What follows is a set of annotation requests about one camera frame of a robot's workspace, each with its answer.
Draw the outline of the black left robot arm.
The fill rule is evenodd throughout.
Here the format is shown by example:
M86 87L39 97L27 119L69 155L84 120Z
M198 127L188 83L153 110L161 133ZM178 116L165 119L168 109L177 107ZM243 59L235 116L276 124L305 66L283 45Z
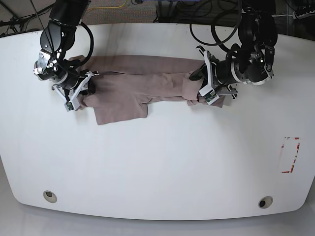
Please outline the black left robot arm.
M190 75L190 80L203 80L198 94L208 105L214 105L221 97L237 97L233 84L262 85L272 79L275 45L278 40L274 20L276 4L273 0L239 0L236 8L219 13L211 23L214 43L200 43L198 49L204 57L204 64ZM226 15L237 15L232 33L220 40L217 22ZM218 60L204 46L218 46L225 53L225 60Z

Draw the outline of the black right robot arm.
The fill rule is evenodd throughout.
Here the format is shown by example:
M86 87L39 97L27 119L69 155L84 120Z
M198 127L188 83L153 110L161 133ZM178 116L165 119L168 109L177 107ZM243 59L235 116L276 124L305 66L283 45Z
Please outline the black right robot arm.
M53 82L52 90L62 99L67 111L80 108L79 96L95 93L91 81L98 71L77 69L85 65L94 50L94 36L82 17L90 1L58 0L53 4L50 20L40 37L41 50L34 64L34 74L40 81ZM67 60L66 52L73 46L78 26L82 26L90 37L90 49L83 59Z

